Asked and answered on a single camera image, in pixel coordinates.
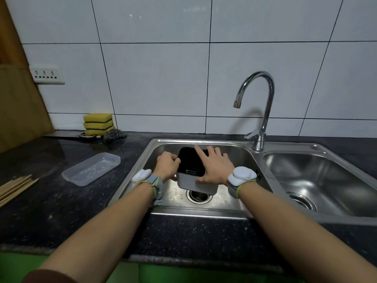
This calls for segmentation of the person's left hand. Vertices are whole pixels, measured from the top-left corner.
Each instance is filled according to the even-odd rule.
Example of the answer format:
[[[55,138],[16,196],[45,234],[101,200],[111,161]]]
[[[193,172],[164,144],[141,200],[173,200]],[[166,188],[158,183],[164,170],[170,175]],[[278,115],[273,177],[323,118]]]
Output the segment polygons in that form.
[[[161,177],[163,183],[168,180],[177,181],[176,172],[180,163],[181,159],[177,155],[165,151],[158,156],[156,167],[152,174]]]

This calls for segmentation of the black and white box appliance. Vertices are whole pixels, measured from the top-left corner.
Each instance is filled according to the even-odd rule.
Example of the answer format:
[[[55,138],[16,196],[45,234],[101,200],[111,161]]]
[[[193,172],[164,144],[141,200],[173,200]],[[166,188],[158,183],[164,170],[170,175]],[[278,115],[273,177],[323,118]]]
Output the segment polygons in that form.
[[[193,147],[181,148],[178,158],[181,160],[181,163],[178,167],[176,177],[177,185],[180,188],[208,195],[215,195],[217,193],[218,185],[196,182],[196,179],[205,175],[205,167]]]

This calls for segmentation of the person's left forearm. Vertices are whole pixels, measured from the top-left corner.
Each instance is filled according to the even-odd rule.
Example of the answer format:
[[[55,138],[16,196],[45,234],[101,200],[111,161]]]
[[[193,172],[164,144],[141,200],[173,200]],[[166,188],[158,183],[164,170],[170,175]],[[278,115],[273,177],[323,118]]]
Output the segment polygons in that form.
[[[141,183],[73,233],[40,269],[57,271],[78,283],[105,282],[124,255],[154,199],[151,185]]]

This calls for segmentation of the white right wrist tracker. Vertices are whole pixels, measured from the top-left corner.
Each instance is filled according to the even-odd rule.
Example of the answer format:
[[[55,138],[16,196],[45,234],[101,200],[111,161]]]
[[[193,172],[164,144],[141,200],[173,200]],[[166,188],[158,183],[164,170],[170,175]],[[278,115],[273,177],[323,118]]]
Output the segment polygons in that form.
[[[227,187],[229,194],[235,199],[239,199],[238,190],[247,182],[256,182],[257,174],[250,168],[244,166],[236,167],[228,176]]]

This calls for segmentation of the white wrist tracker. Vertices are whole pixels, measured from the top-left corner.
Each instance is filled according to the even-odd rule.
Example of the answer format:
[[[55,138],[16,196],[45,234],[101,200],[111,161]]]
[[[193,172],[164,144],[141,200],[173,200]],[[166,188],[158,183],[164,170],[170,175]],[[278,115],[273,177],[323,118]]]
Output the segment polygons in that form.
[[[151,169],[140,170],[138,171],[133,178],[131,179],[132,186],[131,189],[139,186],[141,183],[147,183],[150,187],[153,188],[155,194],[154,205],[159,205],[163,199],[163,180],[160,176],[152,174]]]
[[[244,166],[236,167],[228,176],[227,187],[229,194],[235,199],[239,199],[238,190],[247,182],[256,182],[257,174],[250,168]]]

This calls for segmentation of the white left wrist tracker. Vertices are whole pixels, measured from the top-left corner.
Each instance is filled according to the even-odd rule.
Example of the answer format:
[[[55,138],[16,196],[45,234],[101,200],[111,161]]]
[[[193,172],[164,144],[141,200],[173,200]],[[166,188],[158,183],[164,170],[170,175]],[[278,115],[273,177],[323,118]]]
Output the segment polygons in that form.
[[[154,205],[159,205],[163,199],[163,180],[160,176],[152,174],[151,169],[140,170],[138,171],[133,178],[131,179],[132,186],[131,189],[139,186],[141,183],[147,183],[150,187],[153,188],[155,194]]]

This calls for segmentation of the steel wool scrubber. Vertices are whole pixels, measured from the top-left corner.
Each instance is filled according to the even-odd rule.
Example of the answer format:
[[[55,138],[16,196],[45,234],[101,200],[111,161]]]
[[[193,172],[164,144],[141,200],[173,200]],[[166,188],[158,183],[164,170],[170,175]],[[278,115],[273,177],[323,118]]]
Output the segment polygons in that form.
[[[119,129],[112,129],[106,132],[102,137],[101,141],[103,144],[110,144],[116,140],[124,139],[127,137],[127,134],[122,132]]]

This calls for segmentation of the yellow green sponge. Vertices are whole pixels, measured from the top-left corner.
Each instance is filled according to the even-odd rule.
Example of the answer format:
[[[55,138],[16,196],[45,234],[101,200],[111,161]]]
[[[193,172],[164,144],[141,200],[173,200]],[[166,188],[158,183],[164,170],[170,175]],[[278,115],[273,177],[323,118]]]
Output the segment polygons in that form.
[[[105,131],[111,127],[113,127],[113,121],[110,119],[107,122],[84,122],[83,126],[86,130],[100,130]]]
[[[86,129],[84,134],[88,136],[93,136],[93,135],[105,135],[107,132],[115,129],[114,126],[110,126],[106,129]]]
[[[91,113],[83,116],[85,123],[107,123],[112,121],[112,114]]]

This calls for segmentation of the clear plastic tray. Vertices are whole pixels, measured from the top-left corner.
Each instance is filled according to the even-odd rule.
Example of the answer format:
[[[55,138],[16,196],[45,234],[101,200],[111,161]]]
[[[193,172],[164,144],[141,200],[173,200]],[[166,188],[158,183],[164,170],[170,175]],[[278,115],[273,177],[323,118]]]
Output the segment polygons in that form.
[[[120,156],[103,152],[68,168],[61,175],[77,186],[86,186],[117,167],[120,162]]]

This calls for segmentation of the stainless steel double sink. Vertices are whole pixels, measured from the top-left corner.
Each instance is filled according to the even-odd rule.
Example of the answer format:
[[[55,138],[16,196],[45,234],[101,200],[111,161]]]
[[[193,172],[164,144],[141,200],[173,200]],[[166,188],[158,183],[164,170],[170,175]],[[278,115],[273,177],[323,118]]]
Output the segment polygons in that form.
[[[164,151],[178,154],[182,147],[219,147],[234,166],[257,173],[258,183],[294,205],[318,223],[377,226],[377,180],[317,143],[266,142],[262,152],[250,141],[153,139],[108,203],[113,205],[132,189],[132,177],[152,169]],[[309,198],[313,212],[297,204],[286,192]]]

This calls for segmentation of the green cabinet front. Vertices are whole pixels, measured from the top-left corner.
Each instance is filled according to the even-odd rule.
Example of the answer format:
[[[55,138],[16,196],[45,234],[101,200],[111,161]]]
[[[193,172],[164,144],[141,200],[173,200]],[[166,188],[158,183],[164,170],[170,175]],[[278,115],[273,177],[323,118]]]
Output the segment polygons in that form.
[[[48,257],[0,252],[0,283],[21,283]],[[120,262],[106,283],[305,283],[285,275],[253,274]]]

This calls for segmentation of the wooden chopstick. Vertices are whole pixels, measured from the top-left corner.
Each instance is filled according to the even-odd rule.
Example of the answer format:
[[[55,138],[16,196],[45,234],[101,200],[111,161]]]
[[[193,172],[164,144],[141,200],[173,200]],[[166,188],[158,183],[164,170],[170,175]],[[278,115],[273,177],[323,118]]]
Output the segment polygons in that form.
[[[31,176],[32,175],[21,176],[21,177],[15,179],[15,180],[11,180],[11,181],[5,183],[4,185],[0,186],[0,191],[11,189],[15,186],[21,185],[24,182],[28,181],[31,178]]]
[[[12,197],[13,195],[19,195],[20,193],[22,193],[23,191],[25,191],[26,189],[28,189],[29,187],[34,185],[38,180],[39,180],[38,178],[36,178],[35,180],[32,179],[31,182],[26,183],[19,188],[12,189],[11,191],[6,193],[5,195],[0,196],[0,202]]]
[[[9,181],[8,183],[0,186],[0,196],[5,195],[6,193],[8,193],[14,188],[19,188],[23,186],[24,184],[31,182],[32,179],[30,177],[31,175],[23,176],[16,180]]]
[[[0,186],[0,208],[16,198],[18,195],[22,194],[29,187],[38,182],[38,180],[39,178],[31,179],[31,175],[22,176]]]

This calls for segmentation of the wooden cutting board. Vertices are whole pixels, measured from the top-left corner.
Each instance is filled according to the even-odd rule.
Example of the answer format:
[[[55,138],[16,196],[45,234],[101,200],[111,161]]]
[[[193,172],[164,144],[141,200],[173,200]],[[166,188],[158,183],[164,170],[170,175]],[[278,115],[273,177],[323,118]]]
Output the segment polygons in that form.
[[[0,65],[0,153],[53,131],[30,72],[17,66]]]

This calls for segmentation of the white wall outlet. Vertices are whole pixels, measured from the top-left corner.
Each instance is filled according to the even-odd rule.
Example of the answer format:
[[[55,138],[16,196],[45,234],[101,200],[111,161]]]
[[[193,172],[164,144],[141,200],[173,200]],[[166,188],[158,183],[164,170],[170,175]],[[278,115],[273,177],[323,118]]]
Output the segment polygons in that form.
[[[43,85],[64,85],[62,70],[57,65],[34,64],[29,65],[33,81]]]

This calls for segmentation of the brown wooden frame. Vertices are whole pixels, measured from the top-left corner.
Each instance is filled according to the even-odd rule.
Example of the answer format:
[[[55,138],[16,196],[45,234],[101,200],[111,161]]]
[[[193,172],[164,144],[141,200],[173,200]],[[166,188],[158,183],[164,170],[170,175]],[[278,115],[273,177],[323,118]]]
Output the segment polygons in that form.
[[[0,65],[3,64],[29,67],[6,1],[0,0]]]

